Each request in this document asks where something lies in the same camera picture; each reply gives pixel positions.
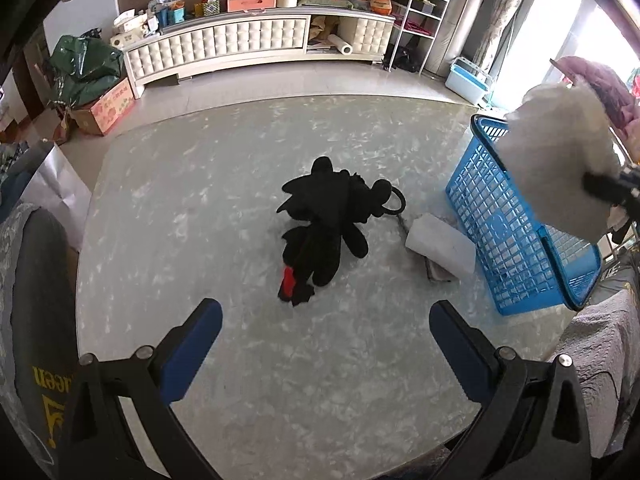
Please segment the orange snack bag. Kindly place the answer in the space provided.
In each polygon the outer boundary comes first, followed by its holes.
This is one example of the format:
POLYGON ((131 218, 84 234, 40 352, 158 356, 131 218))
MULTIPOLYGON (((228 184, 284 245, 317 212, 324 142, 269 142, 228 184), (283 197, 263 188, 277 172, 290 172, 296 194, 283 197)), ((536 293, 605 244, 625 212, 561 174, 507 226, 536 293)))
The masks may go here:
POLYGON ((393 12, 392 0, 370 0, 370 10, 380 15, 390 15, 393 12))

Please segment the person in black shirt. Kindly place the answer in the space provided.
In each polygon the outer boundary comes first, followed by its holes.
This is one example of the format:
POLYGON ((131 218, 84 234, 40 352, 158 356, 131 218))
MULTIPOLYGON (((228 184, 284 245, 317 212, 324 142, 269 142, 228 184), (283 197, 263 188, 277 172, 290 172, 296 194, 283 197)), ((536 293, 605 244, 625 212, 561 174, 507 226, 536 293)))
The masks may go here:
POLYGON ((1 431, 47 479, 78 359, 77 260, 47 209, 20 203, 1 223, 1 431))

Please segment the cardboard box with print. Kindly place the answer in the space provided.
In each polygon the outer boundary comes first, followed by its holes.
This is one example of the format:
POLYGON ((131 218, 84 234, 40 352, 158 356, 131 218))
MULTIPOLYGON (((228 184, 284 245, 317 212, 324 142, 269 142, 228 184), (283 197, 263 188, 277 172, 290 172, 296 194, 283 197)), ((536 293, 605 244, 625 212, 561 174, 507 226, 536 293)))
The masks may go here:
POLYGON ((99 99, 70 111, 78 128, 92 136, 106 136, 120 118, 134 107, 134 94, 127 78, 99 99))

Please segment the pink storage box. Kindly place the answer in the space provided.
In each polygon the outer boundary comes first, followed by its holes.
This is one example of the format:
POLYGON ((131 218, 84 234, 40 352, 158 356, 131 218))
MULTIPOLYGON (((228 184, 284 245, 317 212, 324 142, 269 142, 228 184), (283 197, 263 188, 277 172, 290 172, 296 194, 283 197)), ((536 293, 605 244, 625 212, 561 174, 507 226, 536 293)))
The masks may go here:
POLYGON ((277 0, 227 0, 227 11, 253 12, 273 9, 277 6, 277 0))

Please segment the clothes drying rack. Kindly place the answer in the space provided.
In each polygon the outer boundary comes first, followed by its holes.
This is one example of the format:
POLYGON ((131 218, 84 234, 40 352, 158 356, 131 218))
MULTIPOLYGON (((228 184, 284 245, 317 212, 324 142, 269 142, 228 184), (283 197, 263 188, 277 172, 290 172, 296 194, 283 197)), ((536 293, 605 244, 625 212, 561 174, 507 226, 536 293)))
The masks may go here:
POLYGON ((639 162, 639 98, 608 66, 587 61, 579 56, 563 56, 551 65, 571 82, 583 80, 602 103, 610 123, 626 148, 631 160, 639 162))

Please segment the white paper roll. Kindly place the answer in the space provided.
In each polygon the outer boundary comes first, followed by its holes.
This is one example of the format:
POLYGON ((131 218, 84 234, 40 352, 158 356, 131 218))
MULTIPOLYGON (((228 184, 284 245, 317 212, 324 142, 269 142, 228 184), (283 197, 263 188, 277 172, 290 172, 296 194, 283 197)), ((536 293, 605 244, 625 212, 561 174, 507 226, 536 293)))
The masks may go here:
POLYGON ((342 55, 352 54, 352 45, 349 44, 347 41, 343 40, 341 37, 336 35, 329 35, 328 41, 342 55))

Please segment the light blue storage bin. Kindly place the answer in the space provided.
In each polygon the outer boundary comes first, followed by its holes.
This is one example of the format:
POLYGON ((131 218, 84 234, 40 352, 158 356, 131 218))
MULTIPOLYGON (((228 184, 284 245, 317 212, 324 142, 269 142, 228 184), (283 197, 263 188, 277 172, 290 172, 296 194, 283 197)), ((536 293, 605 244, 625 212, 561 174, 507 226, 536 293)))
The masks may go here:
POLYGON ((480 104, 494 80, 475 63, 463 56, 455 58, 449 67, 445 87, 472 105, 480 104))

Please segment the black plush toy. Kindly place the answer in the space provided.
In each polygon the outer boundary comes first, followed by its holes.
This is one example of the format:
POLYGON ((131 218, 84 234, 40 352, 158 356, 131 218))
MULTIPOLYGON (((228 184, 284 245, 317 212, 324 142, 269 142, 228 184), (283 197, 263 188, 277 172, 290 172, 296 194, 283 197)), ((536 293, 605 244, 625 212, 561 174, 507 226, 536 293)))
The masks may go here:
POLYGON ((288 199, 277 212, 286 212, 299 225, 282 235, 284 271, 278 297, 294 307, 334 279, 343 247, 358 259, 369 253, 360 224, 371 217, 399 216, 406 208, 404 194, 390 181, 368 185, 359 174, 336 171, 326 156, 314 161, 309 174, 286 182, 282 191, 288 199))

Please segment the blue plastic basket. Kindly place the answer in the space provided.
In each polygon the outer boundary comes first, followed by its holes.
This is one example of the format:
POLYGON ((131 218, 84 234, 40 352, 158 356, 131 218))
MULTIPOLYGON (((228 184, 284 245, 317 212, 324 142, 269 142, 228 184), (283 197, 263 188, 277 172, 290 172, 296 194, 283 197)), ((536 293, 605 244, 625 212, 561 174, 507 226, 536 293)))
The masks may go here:
POLYGON ((602 269, 597 246, 540 223, 500 160, 506 121, 475 114, 471 140, 446 194, 476 246, 492 300, 502 315, 554 306, 585 307, 602 269))

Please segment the white fuzzy cloth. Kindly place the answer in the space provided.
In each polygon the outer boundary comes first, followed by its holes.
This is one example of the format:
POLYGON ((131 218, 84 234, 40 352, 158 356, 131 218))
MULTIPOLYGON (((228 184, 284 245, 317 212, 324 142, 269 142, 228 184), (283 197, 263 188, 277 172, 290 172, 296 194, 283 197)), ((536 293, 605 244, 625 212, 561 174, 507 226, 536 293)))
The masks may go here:
POLYGON ((537 220, 597 243, 611 206, 587 193, 582 177, 617 177, 620 160, 596 92, 585 82, 540 84, 506 114, 506 125, 497 153, 537 220))

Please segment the green plastic bag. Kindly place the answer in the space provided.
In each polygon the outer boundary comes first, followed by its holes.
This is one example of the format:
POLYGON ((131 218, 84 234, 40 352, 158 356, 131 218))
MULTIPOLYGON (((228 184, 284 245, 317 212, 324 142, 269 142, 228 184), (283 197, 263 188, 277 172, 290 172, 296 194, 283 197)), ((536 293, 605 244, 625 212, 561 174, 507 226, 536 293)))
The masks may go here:
POLYGON ((121 50, 93 37, 64 35, 50 56, 53 70, 51 101, 78 108, 111 90, 124 76, 121 50))

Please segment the white metal shelf rack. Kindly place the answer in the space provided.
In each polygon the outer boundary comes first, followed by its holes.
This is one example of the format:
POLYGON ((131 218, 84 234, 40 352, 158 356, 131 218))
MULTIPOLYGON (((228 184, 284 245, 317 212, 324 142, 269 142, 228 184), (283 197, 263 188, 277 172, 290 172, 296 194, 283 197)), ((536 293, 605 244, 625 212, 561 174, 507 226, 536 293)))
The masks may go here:
POLYGON ((451 0, 390 0, 395 20, 387 67, 422 74, 438 38, 451 0))

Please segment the white tufted TV cabinet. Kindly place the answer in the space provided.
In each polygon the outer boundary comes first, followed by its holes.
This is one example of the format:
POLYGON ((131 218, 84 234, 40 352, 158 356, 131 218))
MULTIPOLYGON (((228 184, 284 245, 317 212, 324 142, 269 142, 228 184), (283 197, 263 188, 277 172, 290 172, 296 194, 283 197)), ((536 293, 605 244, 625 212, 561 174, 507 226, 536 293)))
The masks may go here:
POLYGON ((350 9, 296 6, 196 18, 164 28, 124 49, 124 65, 134 96, 151 82, 186 79, 230 68, 306 61, 380 64, 394 19, 350 9), (342 55, 328 41, 352 45, 342 55))

